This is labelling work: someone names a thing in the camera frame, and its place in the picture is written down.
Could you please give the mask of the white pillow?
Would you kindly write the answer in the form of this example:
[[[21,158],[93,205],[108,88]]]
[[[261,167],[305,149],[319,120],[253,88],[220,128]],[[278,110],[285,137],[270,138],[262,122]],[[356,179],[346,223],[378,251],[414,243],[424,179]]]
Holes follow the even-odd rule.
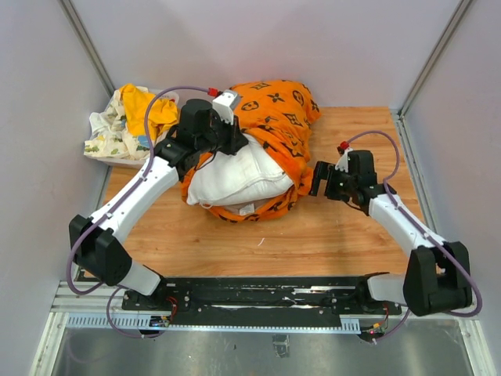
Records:
[[[208,206],[245,204],[286,193],[293,180],[252,136],[235,155],[221,152],[194,172],[187,203]]]

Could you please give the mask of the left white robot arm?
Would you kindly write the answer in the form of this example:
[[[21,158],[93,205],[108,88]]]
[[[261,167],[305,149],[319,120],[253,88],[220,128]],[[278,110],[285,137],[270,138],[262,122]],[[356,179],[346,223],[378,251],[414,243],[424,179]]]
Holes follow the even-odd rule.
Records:
[[[155,146],[136,176],[88,218],[77,215],[72,219],[69,263],[108,286],[138,292],[149,309],[162,308],[168,291],[160,286],[160,275],[134,261],[123,243],[150,206],[182,181],[203,154],[234,155],[247,145],[234,114],[239,102],[240,96],[230,90],[211,102],[188,100],[179,123]]]

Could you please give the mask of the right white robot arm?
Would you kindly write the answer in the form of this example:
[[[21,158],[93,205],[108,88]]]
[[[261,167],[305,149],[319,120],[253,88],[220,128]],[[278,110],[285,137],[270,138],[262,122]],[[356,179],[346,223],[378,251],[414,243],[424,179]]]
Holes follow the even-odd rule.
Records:
[[[373,155],[347,149],[336,164],[316,163],[310,194],[326,184],[324,195],[351,202],[381,225],[407,256],[403,275],[376,273],[355,293],[355,305],[373,313],[383,301],[408,307],[417,316],[451,313],[471,306],[473,291],[467,248],[449,242],[426,227],[402,202],[396,191],[379,182]]]

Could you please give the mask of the orange flower-pattern pillowcase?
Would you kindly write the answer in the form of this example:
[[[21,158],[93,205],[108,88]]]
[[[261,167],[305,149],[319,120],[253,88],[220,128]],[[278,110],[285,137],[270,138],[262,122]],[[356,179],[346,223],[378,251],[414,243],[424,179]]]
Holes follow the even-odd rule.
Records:
[[[242,97],[234,111],[242,133],[245,137],[254,137],[294,185],[278,197],[260,201],[229,206],[192,206],[200,206],[231,223],[280,218],[311,189],[313,169],[308,165],[311,159],[309,140],[311,127],[320,118],[321,111],[308,87],[298,81],[248,82],[234,85],[232,90]],[[198,165],[186,174],[181,184],[181,197],[186,204],[188,185],[194,172],[215,156],[205,153]]]

